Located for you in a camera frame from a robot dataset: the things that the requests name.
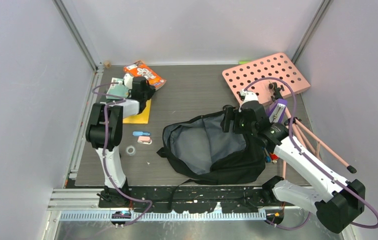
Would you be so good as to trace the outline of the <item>teal book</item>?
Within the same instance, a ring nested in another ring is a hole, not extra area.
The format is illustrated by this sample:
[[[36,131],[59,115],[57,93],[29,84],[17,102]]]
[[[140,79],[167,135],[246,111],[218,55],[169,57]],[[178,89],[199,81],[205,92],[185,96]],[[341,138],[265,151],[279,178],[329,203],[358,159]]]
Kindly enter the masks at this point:
[[[112,83],[107,90],[107,99],[110,100],[118,100],[118,99],[126,99],[130,95],[130,89],[124,84],[124,80],[122,78],[113,77],[111,79]]]

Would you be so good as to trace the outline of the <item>orange book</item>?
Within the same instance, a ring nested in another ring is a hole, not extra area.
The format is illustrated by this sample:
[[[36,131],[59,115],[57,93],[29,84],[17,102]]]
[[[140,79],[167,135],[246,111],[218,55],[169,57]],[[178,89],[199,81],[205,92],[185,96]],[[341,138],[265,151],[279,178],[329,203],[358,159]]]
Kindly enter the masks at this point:
[[[144,77],[148,80],[151,86],[154,86],[156,90],[162,88],[167,80],[158,75],[143,61],[139,60],[132,64],[125,65],[123,71],[126,74],[130,74],[133,77]]]

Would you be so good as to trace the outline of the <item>black backpack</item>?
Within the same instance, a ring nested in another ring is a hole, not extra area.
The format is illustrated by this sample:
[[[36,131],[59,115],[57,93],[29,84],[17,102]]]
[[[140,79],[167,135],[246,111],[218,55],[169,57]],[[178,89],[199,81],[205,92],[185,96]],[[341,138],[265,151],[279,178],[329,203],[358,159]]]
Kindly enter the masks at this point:
[[[265,154],[247,134],[223,132],[222,111],[167,125],[156,152],[171,167],[198,185],[242,185],[257,180],[266,168]]]

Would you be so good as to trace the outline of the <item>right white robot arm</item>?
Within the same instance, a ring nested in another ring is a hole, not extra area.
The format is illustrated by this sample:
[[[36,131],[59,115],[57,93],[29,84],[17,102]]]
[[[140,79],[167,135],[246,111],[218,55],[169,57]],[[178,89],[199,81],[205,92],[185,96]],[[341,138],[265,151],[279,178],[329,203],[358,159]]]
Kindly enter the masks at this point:
[[[280,201],[299,206],[316,215],[324,227],[336,234],[364,212],[364,184],[357,179],[349,181],[327,167],[290,135],[287,126],[271,123],[259,102],[248,101],[241,107],[225,105],[223,112],[223,132],[254,137],[261,147],[289,163],[312,186],[308,189],[275,176],[262,186],[265,203],[276,205]]]

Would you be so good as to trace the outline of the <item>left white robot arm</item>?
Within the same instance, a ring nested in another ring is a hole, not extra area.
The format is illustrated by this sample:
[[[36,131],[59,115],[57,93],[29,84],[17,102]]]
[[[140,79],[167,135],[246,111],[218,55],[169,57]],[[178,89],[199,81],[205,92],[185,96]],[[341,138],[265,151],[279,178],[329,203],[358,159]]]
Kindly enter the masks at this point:
[[[91,107],[85,139],[101,161],[104,187],[98,196],[102,204],[125,207],[130,202],[120,154],[124,119],[142,114],[155,91],[143,76],[125,76],[92,90],[101,101]]]

